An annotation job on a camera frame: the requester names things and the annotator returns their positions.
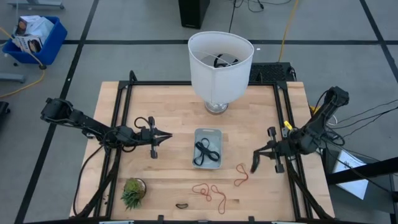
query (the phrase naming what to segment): blue bin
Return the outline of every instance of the blue bin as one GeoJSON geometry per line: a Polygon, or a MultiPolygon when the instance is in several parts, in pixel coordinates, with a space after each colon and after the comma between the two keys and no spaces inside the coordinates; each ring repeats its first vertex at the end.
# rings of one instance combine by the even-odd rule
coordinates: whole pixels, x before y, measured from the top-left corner
{"type": "MultiPolygon", "coordinates": [[[[57,56],[63,41],[68,32],[61,24],[58,17],[46,16],[46,18],[54,23],[49,36],[44,42],[42,50],[39,53],[33,53],[44,65],[51,65],[57,56]]],[[[22,52],[19,47],[12,43],[11,39],[7,41],[2,51],[12,55],[20,63],[36,63],[38,62],[26,52],[22,52]]]]}

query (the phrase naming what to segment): yellow cable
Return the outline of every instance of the yellow cable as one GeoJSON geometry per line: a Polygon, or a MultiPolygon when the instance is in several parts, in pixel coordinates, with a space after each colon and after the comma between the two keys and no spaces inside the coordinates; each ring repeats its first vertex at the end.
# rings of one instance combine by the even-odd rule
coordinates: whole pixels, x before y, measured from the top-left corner
{"type": "MultiPolygon", "coordinates": [[[[0,30],[1,30],[4,34],[6,34],[9,38],[14,39],[14,38],[13,38],[9,33],[7,33],[7,31],[5,31],[2,27],[0,27],[0,30]]],[[[30,52],[27,52],[27,53],[28,53],[30,56],[32,56],[32,57],[40,64],[40,66],[43,67],[43,63],[42,63],[35,55],[33,55],[33,54],[30,53],[30,52]]],[[[6,97],[6,96],[11,96],[11,95],[13,95],[13,94],[15,94],[15,93],[18,93],[18,92],[20,92],[20,91],[22,91],[22,90],[25,90],[25,89],[28,88],[28,87],[31,87],[31,86],[33,86],[33,85],[36,85],[36,84],[38,84],[39,82],[41,82],[41,81],[44,79],[44,76],[45,76],[45,70],[43,70],[42,76],[41,76],[36,82],[33,82],[33,83],[29,84],[29,85],[26,85],[26,86],[24,86],[24,87],[22,87],[22,88],[20,88],[20,89],[18,89],[18,90],[16,90],[16,91],[12,91],[12,92],[10,92],[10,93],[1,95],[0,98],[4,98],[4,97],[6,97]]]]}
{"type": "Polygon", "coordinates": [[[282,39],[282,45],[280,46],[280,53],[279,53],[278,62],[280,62],[280,60],[282,59],[282,56],[284,54],[286,34],[287,34],[287,31],[288,31],[288,29],[290,27],[290,24],[292,23],[292,20],[293,20],[293,17],[294,17],[294,13],[296,12],[297,3],[299,3],[299,0],[296,0],[294,2],[294,6],[293,6],[293,9],[292,9],[292,12],[290,12],[289,20],[287,21],[287,24],[286,24],[286,28],[285,28],[285,32],[284,32],[284,38],[282,39]]]}

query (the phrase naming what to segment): yellow clamp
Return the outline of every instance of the yellow clamp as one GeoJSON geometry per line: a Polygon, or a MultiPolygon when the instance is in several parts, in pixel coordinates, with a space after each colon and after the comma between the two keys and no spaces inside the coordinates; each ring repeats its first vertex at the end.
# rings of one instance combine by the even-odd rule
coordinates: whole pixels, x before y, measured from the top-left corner
{"type": "Polygon", "coordinates": [[[290,125],[290,123],[288,121],[285,121],[284,124],[285,124],[285,127],[288,128],[289,130],[293,129],[292,125],[290,125]]]}

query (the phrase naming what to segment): gray tray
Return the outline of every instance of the gray tray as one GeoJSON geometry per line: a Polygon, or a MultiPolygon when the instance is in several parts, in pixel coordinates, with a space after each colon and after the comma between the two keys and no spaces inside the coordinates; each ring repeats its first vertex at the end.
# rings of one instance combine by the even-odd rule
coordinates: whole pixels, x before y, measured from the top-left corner
{"type": "Polygon", "coordinates": [[[219,129],[211,128],[198,128],[195,130],[195,142],[193,143],[193,158],[192,165],[199,169],[219,169],[221,167],[221,161],[223,159],[223,133],[219,129]],[[210,160],[207,156],[204,158],[202,166],[197,166],[193,163],[194,158],[200,156],[200,150],[195,147],[195,143],[201,141],[203,138],[207,138],[210,141],[209,150],[218,152],[220,155],[219,161],[215,162],[210,160]]]}

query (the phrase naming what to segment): black rubber band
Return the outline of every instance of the black rubber band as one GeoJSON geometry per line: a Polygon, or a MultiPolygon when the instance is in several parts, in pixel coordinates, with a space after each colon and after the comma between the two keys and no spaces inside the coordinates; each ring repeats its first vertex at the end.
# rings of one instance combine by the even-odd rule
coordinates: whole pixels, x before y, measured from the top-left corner
{"type": "Polygon", "coordinates": [[[175,204],[175,206],[179,209],[184,209],[184,208],[188,208],[188,204],[184,203],[184,204],[175,204]]]}
{"type": "Polygon", "coordinates": [[[206,155],[210,160],[212,160],[212,161],[215,161],[215,162],[219,161],[219,159],[220,159],[220,154],[219,154],[218,152],[209,150],[209,149],[208,149],[209,146],[210,146],[210,141],[209,141],[209,139],[207,139],[207,138],[203,138],[200,142],[197,142],[197,143],[195,144],[195,147],[196,147],[197,149],[199,149],[199,151],[201,152],[200,155],[199,155],[198,157],[196,157],[196,158],[193,159],[193,163],[194,163],[195,165],[197,165],[197,166],[202,166],[203,161],[205,160],[205,155],[206,155]],[[205,145],[203,144],[203,140],[208,141],[207,147],[205,147],[205,145]]]}

